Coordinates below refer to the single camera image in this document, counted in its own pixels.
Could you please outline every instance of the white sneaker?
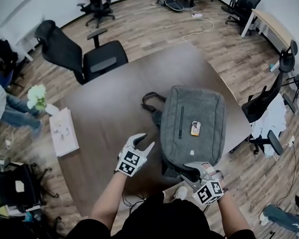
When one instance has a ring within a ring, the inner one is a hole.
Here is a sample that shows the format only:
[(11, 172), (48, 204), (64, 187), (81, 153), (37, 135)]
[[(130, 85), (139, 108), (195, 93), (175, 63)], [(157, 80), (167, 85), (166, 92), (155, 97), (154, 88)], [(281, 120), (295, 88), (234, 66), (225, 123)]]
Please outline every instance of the white sneaker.
[(261, 221), (260, 225), (262, 226), (266, 225), (269, 222), (268, 218), (262, 212), (260, 213), (259, 220)]
[(185, 186), (180, 186), (178, 189), (176, 189), (176, 192), (174, 194), (174, 200), (175, 199), (180, 199), (184, 200), (185, 197), (187, 196), (187, 188)]

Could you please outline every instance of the shoe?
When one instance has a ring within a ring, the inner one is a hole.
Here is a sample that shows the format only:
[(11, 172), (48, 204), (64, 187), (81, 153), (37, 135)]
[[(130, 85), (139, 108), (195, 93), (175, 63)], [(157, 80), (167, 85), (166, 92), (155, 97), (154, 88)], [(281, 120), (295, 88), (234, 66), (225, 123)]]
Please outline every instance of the shoe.
[(32, 129), (32, 139), (37, 139), (41, 135), (41, 131), (43, 129), (43, 121), (40, 120), (40, 126), (36, 129)]
[(176, 192), (174, 194), (174, 200), (175, 199), (180, 199), (184, 200), (185, 197), (187, 196), (187, 188), (185, 186), (180, 186), (178, 189), (176, 189)]
[(261, 221), (260, 225), (262, 226), (265, 226), (270, 220), (268, 219), (268, 217), (266, 217), (264, 215), (264, 212), (261, 212), (260, 215), (259, 215), (259, 220)]

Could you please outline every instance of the chair seat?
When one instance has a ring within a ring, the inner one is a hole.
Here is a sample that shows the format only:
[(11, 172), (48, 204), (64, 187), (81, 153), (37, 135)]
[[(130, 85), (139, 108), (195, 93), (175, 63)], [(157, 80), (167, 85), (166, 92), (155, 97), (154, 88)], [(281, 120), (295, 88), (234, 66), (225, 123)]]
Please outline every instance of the chair seat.
[[(112, 57), (116, 57), (116, 63), (104, 70), (92, 73), (91, 67)], [(126, 53), (119, 41), (108, 42), (98, 48), (87, 52), (83, 57), (83, 74), (86, 82), (105, 74), (119, 66), (128, 63)]]

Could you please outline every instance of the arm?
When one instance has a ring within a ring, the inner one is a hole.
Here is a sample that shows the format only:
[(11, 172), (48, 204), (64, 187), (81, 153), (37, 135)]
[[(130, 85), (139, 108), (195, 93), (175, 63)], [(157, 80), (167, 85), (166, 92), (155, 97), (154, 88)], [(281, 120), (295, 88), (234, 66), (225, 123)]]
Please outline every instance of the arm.
[(223, 229), (227, 238), (239, 230), (250, 230), (245, 217), (236, 206), (231, 194), (227, 191), (218, 200), (218, 206), (223, 223)]
[(90, 218), (100, 221), (111, 231), (119, 209), (127, 175), (116, 172), (100, 198), (93, 206)]

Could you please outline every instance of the brown table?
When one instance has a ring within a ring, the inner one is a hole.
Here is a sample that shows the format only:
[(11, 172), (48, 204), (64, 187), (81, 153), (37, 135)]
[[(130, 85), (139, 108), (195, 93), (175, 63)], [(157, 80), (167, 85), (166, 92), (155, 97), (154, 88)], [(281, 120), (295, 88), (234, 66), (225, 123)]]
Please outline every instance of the brown table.
[(144, 167), (128, 178), (125, 194), (146, 197), (179, 182), (162, 176), (158, 130), (150, 113), (140, 106), (146, 93), (156, 91), (166, 95), (174, 85), (208, 88), (224, 96), (227, 110), (224, 153), (251, 133), (230, 90), (189, 43), (153, 53), (106, 73), (56, 103), (60, 108), (71, 110), (80, 146), (59, 158), (59, 163), (81, 215), (90, 214), (113, 175), (119, 151), (131, 135), (148, 134), (139, 149), (152, 141), (155, 146)]

